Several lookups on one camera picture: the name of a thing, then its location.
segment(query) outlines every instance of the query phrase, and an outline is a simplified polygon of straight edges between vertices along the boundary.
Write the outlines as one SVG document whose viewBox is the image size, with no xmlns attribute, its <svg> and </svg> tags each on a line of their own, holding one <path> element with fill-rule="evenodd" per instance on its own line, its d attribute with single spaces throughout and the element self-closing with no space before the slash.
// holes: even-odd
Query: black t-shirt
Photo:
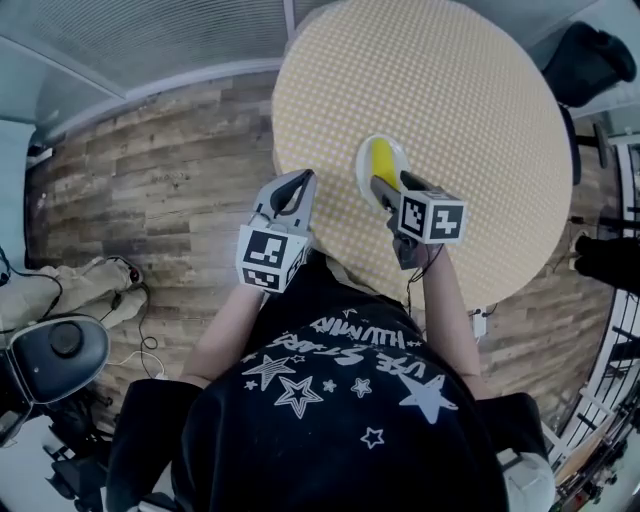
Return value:
<svg viewBox="0 0 640 512">
<path fill-rule="evenodd" d="M 130 386 L 109 510 L 137 504 L 169 462 L 180 510 L 507 510 L 496 453 L 546 458 L 531 397 L 474 400 L 399 304 L 299 274 L 205 390 Z"/>
</svg>

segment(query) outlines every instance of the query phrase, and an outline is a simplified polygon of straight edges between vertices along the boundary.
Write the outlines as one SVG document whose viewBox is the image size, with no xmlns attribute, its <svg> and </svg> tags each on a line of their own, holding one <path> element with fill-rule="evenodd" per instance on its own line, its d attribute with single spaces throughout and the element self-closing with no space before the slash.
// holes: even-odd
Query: wooden floor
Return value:
<svg viewBox="0 0 640 512">
<path fill-rule="evenodd" d="M 274 80 L 248 75 L 152 97 L 69 137 L 28 176 L 34 265 L 76 266 L 111 254 L 140 265 L 152 289 L 142 330 L 158 339 L 154 354 L 170 376 L 236 283 L 238 226 L 274 176 Z M 572 214 L 594 223 L 603 205 L 616 206 L 615 171 L 599 169 L 590 151 L 583 164 Z M 499 304 L 480 342 L 491 387 L 531 393 L 552 427 L 588 376 L 612 298 L 607 286 L 569 271 L 566 259 L 551 272 L 569 236 L 567 227 L 550 265 Z M 138 349 L 139 319 L 112 329 L 111 361 Z M 152 360 L 147 366 L 159 371 Z M 114 400 L 107 419 L 143 376 L 137 357 L 102 372 L 99 389 Z"/>
</svg>

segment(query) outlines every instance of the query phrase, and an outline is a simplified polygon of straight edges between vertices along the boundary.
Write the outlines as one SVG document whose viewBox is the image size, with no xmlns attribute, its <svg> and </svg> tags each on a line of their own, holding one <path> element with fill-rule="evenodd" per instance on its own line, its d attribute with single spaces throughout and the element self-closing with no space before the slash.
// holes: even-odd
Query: round table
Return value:
<svg viewBox="0 0 640 512">
<path fill-rule="evenodd" d="M 318 176 L 312 229 L 360 281 L 406 301 L 385 226 L 361 197 L 360 143 L 398 141 L 411 171 L 467 201 L 448 249 L 468 309 L 513 294 L 548 260 L 571 200 L 571 154 L 553 94 L 505 32 L 442 0 L 350 0 L 327 10 L 291 47 L 273 96 L 282 172 Z M 424 304 L 420 286 L 412 301 Z"/>
</svg>

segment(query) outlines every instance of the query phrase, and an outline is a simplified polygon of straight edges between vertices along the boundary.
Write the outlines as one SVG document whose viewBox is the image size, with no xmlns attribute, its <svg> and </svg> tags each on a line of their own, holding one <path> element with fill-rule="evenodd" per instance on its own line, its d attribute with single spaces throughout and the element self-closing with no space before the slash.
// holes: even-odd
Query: yellow object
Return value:
<svg viewBox="0 0 640 512">
<path fill-rule="evenodd" d="M 371 142 L 371 172 L 399 190 L 393 163 L 393 150 L 386 139 L 378 138 Z"/>
</svg>

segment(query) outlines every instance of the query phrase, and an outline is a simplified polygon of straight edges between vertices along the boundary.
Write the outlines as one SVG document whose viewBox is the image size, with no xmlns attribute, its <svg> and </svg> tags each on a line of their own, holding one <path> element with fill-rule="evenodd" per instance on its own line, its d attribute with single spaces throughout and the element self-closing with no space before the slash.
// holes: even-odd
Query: sleeve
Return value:
<svg viewBox="0 0 640 512">
<path fill-rule="evenodd" d="M 540 413 L 531 396 L 515 393 L 476 403 L 496 453 L 512 449 L 516 453 L 535 453 L 548 460 Z"/>
<path fill-rule="evenodd" d="M 129 386 L 111 444 L 107 510 L 129 510 L 152 492 L 179 453 L 187 415 L 201 391 L 185 382 L 153 379 Z"/>
</svg>

